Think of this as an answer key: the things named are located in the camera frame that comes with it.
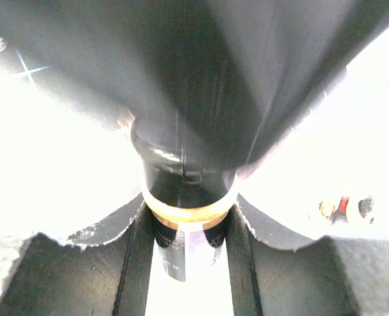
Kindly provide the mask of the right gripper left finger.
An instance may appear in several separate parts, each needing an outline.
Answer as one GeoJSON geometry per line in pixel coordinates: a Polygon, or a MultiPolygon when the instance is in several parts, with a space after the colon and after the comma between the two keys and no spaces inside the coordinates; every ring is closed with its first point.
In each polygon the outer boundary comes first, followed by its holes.
{"type": "Polygon", "coordinates": [[[148,210],[141,196],[69,244],[25,241],[0,297],[0,315],[144,315],[148,210]]]}

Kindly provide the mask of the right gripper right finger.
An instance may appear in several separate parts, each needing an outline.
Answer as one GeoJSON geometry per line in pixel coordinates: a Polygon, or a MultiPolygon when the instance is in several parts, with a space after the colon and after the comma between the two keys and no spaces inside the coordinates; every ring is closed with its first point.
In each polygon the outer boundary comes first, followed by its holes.
{"type": "Polygon", "coordinates": [[[389,315],[389,240],[311,240],[243,197],[227,224],[235,315],[389,315]]]}

